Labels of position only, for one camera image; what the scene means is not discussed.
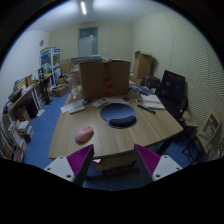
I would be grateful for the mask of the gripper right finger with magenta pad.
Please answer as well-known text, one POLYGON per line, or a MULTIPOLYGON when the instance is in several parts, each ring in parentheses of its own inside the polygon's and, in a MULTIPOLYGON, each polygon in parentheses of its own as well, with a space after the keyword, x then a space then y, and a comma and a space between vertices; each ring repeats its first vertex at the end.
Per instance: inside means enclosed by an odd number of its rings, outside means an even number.
POLYGON ((142 172, 148 175, 153 181, 157 181, 182 169, 170 156, 160 156, 141 145, 134 145, 134 153, 142 172))

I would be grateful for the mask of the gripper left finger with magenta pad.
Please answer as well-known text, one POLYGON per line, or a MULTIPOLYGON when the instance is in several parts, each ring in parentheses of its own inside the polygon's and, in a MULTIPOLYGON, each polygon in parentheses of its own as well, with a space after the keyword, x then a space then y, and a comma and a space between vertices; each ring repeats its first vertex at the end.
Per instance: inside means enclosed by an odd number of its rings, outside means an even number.
POLYGON ((45 168, 45 171, 82 186, 93 155, 94 145, 91 144, 67 157, 59 156, 45 168))

